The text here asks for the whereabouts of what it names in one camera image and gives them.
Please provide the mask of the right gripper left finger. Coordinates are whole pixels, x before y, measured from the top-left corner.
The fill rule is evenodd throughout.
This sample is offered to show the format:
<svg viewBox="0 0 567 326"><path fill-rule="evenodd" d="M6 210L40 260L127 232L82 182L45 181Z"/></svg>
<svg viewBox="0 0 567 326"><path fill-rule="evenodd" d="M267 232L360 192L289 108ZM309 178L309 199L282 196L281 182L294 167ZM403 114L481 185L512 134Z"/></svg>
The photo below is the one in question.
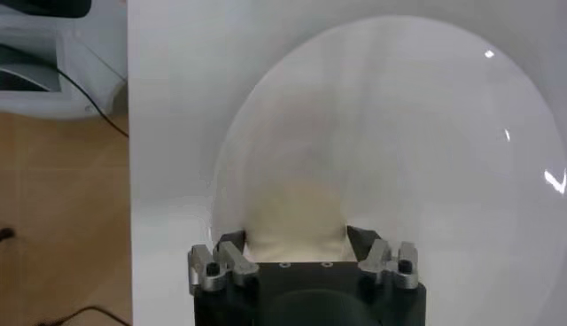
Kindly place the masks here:
<svg viewBox="0 0 567 326"><path fill-rule="evenodd" d="M193 245L187 258L190 295L255 283L260 266L244 256L245 245L244 230L223 234L212 251L205 244Z"/></svg>

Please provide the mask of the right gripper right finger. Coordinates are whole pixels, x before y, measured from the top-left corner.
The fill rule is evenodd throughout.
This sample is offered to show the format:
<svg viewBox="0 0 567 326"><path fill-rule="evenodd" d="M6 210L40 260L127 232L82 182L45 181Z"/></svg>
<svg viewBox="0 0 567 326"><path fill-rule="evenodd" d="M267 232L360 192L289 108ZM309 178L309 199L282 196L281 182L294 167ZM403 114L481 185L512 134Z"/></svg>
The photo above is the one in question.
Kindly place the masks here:
<svg viewBox="0 0 567 326"><path fill-rule="evenodd" d="M389 243L375 230L346 227L347 237L358 261L358 269L374 279L376 285L392 277L393 285L402 290L416 290L419 286L418 251L414 243L400 243L396 256Z"/></svg>

